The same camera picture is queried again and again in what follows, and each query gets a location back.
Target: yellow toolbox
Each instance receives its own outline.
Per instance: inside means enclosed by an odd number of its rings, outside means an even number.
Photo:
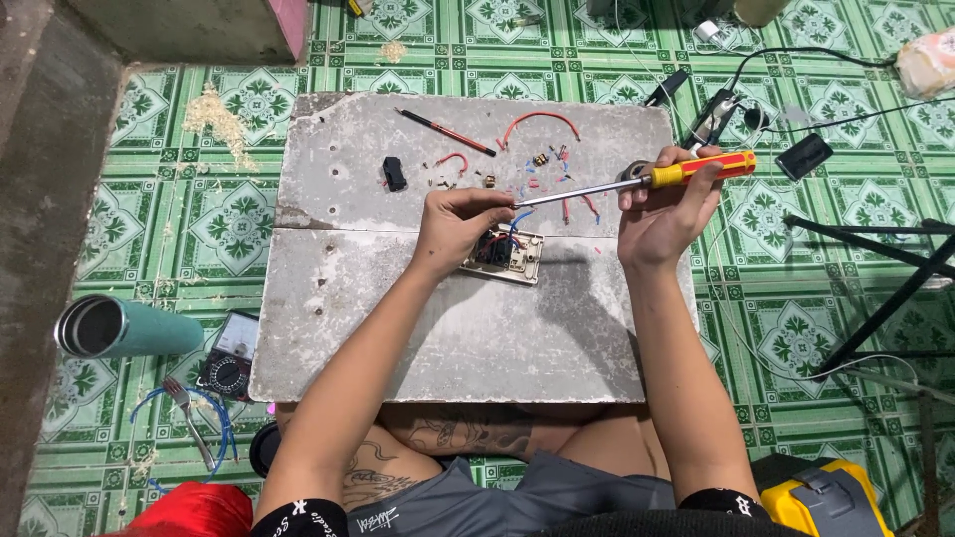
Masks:
[[[857,464],[777,453],[754,462],[753,477],[760,502],[777,524],[815,537],[893,535],[865,469]]]

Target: red cloth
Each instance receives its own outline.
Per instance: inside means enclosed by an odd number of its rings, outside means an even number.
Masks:
[[[150,505],[124,535],[248,537],[252,501],[231,484],[186,482]]]

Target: black sleeve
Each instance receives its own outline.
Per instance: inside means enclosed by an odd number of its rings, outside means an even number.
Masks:
[[[345,509],[328,500],[299,500],[268,513],[249,537],[349,537]]]
[[[705,488],[687,496],[680,502],[680,509],[701,511],[726,511],[731,515],[744,515],[759,520],[772,520],[762,505],[745,494],[728,488]]]

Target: screwdriver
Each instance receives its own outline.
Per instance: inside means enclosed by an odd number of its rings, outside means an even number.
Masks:
[[[707,162],[712,161],[723,162],[723,169],[716,174],[716,179],[729,179],[733,177],[749,175],[756,169],[756,155],[753,151],[740,151],[737,153],[727,153],[726,155],[707,157],[705,159],[696,159],[694,161],[677,162],[676,164],[667,166],[665,168],[653,168],[649,171],[649,173],[642,175],[638,174],[640,174],[640,171],[643,170],[645,166],[652,164],[652,162],[636,161],[627,167],[623,174],[623,177],[625,178],[623,181],[601,184],[598,186],[588,186],[578,190],[563,192],[562,194],[544,196],[534,200],[525,200],[523,202],[517,202],[512,206],[514,208],[521,208],[530,205],[548,204],[550,202],[566,200],[567,198],[576,198],[578,196],[584,196],[588,194],[599,194],[600,192],[606,192],[607,190],[626,188],[628,186],[660,188],[662,186],[686,184],[690,182],[690,178],[693,177],[693,173],[702,168]]]

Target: gray shorts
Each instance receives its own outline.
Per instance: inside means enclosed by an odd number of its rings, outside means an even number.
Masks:
[[[601,513],[674,508],[669,481],[622,478],[539,451],[514,490],[477,486],[458,457],[441,474],[348,519],[352,537],[517,537]]]

